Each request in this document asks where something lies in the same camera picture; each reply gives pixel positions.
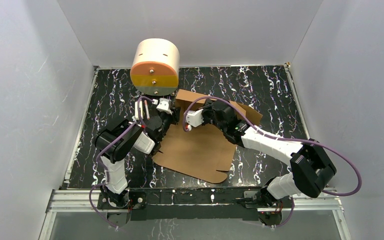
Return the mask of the brown cardboard box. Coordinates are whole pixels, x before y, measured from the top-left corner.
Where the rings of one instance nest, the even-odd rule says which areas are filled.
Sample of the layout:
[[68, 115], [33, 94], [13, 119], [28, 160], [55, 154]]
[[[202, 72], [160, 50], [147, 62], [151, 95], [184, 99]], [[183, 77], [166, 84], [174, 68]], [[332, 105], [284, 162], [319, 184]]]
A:
[[170, 170], [219, 184], [228, 177], [235, 150], [236, 145], [228, 142], [216, 126], [207, 124], [185, 132], [179, 122], [170, 126], [152, 160]]

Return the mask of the round white drawer cabinet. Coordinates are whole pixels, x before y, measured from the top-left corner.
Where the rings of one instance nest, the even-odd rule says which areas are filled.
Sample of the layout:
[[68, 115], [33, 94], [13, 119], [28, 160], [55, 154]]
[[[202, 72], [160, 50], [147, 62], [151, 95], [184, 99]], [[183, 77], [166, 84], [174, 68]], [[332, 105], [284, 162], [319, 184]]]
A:
[[149, 96], [167, 96], [179, 86], [180, 53], [174, 43], [148, 38], [136, 49], [130, 79], [138, 91]]

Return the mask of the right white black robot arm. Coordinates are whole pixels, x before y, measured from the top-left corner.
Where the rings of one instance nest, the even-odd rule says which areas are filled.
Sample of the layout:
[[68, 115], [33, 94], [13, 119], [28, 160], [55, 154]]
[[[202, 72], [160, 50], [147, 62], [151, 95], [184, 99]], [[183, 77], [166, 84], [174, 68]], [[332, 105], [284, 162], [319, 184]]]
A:
[[256, 150], [290, 166], [288, 174], [271, 178], [259, 196], [268, 207], [282, 198], [305, 194], [316, 198], [337, 172], [325, 150], [313, 143], [280, 141], [277, 136], [237, 117], [236, 110], [222, 100], [207, 99], [202, 107], [204, 124], [222, 131], [232, 144]]

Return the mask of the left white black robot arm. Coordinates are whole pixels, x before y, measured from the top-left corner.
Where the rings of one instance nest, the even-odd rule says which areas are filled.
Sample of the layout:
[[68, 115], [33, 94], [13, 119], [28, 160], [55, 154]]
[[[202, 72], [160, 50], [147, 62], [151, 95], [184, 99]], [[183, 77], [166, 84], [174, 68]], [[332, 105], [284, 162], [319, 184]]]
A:
[[129, 203], [126, 192], [125, 158], [131, 149], [154, 156], [160, 151], [161, 142], [171, 125], [180, 120], [180, 107], [172, 107], [171, 114], [156, 111], [156, 115], [146, 119], [145, 125], [120, 117], [108, 124], [95, 137], [95, 147], [100, 150], [97, 161], [104, 167], [106, 183], [103, 189], [110, 195], [110, 202], [117, 208]]

